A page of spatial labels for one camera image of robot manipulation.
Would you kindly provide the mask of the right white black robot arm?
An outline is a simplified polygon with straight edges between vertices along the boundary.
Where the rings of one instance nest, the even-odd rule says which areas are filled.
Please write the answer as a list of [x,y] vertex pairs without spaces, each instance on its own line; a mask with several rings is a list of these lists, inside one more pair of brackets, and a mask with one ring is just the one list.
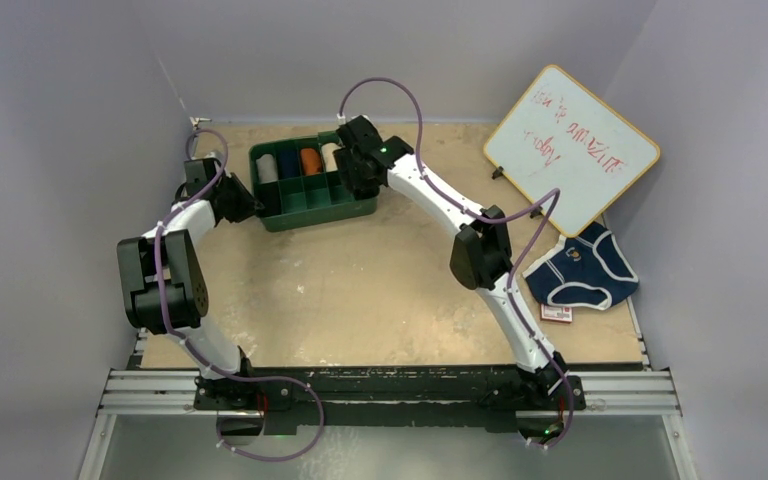
[[560,391],[574,393],[562,355],[541,332],[515,280],[504,212],[469,200],[419,158],[417,148],[383,139],[364,116],[343,120],[335,153],[341,182],[357,199],[388,187],[437,221],[452,240],[449,268],[491,311],[512,350],[524,399],[544,407]]

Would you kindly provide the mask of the navy white underwear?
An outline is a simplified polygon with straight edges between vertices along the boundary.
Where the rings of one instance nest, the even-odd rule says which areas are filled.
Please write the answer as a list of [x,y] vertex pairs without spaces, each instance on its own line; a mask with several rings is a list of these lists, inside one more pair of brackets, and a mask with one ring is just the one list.
[[635,293],[639,278],[611,230],[593,222],[576,237],[561,236],[523,278],[538,303],[608,310]]

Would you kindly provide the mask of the green divided storage tray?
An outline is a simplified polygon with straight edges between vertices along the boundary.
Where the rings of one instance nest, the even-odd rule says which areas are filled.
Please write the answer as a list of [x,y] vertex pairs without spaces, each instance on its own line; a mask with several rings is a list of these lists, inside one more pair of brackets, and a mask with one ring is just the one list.
[[371,215],[377,210],[375,198],[356,200],[342,185],[337,171],[260,184],[255,161],[263,154],[280,150],[312,147],[319,151],[323,144],[340,140],[333,131],[256,144],[248,153],[248,164],[254,197],[262,205],[256,214],[267,231],[280,232],[350,218]]

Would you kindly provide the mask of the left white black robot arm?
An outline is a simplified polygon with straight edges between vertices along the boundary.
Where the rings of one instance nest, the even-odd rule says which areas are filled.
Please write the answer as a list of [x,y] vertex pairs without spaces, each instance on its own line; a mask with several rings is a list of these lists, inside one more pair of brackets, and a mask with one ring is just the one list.
[[244,409],[257,399],[258,382],[242,349],[208,316],[196,246],[221,221],[240,223],[263,206],[224,166],[217,151],[186,161],[170,213],[145,234],[120,241],[116,254],[130,324],[175,342],[203,382],[221,381],[220,397]]

